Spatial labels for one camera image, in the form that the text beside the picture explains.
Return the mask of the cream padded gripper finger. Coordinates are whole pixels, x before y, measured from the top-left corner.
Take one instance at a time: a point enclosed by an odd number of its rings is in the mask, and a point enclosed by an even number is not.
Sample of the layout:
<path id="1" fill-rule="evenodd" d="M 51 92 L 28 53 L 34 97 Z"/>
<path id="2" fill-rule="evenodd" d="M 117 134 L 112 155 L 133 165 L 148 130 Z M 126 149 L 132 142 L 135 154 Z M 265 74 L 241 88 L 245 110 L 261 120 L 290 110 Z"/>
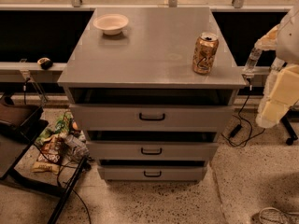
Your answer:
<path id="1" fill-rule="evenodd" d="M 266 79 L 256 123 L 262 128 L 277 125 L 289 109 L 299 101 L 299 65 L 276 58 Z"/>

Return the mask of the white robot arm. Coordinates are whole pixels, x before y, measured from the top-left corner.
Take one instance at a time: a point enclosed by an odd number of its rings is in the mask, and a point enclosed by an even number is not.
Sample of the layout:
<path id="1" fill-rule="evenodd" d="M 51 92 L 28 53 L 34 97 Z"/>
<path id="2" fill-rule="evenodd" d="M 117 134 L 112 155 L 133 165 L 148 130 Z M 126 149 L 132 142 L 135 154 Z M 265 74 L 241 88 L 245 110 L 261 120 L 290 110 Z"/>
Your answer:
<path id="1" fill-rule="evenodd" d="M 277 125 L 299 101 L 299 4 L 258 39 L 254 47 L 276 53 L 256 117 L 258 126 L 267 129 Z"/>

